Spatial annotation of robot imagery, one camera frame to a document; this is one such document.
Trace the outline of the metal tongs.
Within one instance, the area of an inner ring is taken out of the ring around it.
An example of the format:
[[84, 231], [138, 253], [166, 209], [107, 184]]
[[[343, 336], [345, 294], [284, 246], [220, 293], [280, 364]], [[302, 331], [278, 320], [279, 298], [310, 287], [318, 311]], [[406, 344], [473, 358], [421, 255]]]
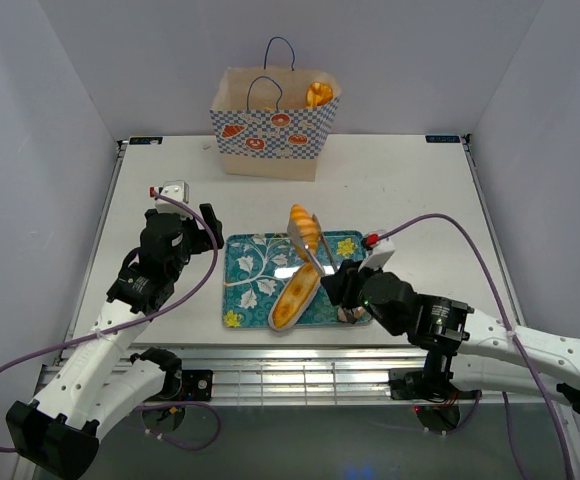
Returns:
[[298, 223], [295, 217], [291, 217], [287, 226], [287, 233], [296, 247], [301, 251], [307, 261], [313, 266], [318, 275], [323, 278], [328, 275], [326, 268], [317, 258], [319, 247], [322, 246], [329, 260], [332, 273], [337, 273], [339, 265], [325, 239], [319, 220], [315, 214], [309, 217], [309, 221], [301, 218]]

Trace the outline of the striped croissant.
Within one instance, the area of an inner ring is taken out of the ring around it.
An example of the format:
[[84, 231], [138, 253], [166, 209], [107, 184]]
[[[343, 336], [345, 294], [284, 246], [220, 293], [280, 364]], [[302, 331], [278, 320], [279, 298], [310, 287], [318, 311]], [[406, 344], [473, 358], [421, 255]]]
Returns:
[[319, 227], [314, 221], [312, 215], [309, 214], [308, 211], [300, 204], [294, 204], [291, 207], [289, 220], [297, 226], [301, 236], [300, 242], [292, 241], [292, 243], [295, 246], [299, 257], [302, 260], [308, 262], [308, 257], [299, 247], [299, 245], [307, 245], [308, 250], [315, 254], [317, 252], [320, 239]]

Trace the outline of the checkered paper bag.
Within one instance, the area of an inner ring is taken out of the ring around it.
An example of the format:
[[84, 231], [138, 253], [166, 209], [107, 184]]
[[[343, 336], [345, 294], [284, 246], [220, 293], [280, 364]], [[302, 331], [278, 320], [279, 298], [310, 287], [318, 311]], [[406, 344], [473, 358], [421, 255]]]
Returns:
[[[326, 72], [296, 67], [293, 48], [287, 67], [272, 65], [275, 41], [287, 39], [272, 37], [260, 67], [230, 67], [219, 82], [210, 118], [222, 168], [231, 175], [313, 181], [342, 88]], [[306, 91], [314, 82], [331, 86], [334, 98], [307, 108]]]

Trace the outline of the twisted bread stick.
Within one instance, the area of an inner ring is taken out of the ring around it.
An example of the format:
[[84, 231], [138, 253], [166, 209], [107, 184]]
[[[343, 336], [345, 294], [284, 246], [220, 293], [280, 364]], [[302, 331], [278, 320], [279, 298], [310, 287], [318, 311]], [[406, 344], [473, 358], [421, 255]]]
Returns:
[[312, 83], [305, 95], [307, 108], [324, 106], [334, 98], [334, 91], [331, 86], [322, 82]]

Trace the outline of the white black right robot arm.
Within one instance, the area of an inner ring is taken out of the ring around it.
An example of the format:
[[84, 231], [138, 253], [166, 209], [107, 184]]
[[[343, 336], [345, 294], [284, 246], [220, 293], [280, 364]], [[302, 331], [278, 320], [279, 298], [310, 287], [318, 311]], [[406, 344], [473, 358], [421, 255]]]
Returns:
[[580, 338], [508, 327], [466, 303], [416, 292], [395, 274], [346, 260], [321, 279], [329, 301], [363, 308], [392, 336], [426, 351], [417, 398], [450, 391], [546, 395], [580, 414]]

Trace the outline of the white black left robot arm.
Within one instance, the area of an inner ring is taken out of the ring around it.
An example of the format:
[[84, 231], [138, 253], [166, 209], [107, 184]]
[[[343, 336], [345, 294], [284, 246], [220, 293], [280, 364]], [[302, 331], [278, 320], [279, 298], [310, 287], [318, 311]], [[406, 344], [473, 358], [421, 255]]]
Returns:
[[101, 440], [148, 399], [177, 401], [182, 363], [151, 347], [131, 357], [130, 369], [110, 376], [135, 339], [174, 293], [194, 255], [217, 253], [222, 224], [209, 203], [194, 214], [181, 202], [158, 198], [145, 213], [138, 247], [124, 258], [86, 341], [28, 403], [15, 402], [6, 424], [16, 452], [61, 479], [80, 478]]

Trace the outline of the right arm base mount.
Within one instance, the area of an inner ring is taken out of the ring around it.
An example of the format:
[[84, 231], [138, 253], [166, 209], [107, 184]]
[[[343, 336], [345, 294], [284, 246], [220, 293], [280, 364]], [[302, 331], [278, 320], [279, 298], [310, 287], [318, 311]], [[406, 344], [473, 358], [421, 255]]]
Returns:
[[393, 400], [424, 400], [444, 402], [454, 394], [454, 388], [440, 374], [424, 370], [390, 369], [388, 385]]

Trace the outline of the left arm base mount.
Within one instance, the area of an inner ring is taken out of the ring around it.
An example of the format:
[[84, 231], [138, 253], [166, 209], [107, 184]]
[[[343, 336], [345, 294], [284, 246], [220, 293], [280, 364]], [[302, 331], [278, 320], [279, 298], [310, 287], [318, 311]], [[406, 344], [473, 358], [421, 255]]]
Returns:
[[209, 402], [212, 398], [213, 380], [212, 370], [183, 370], [177, 399]]

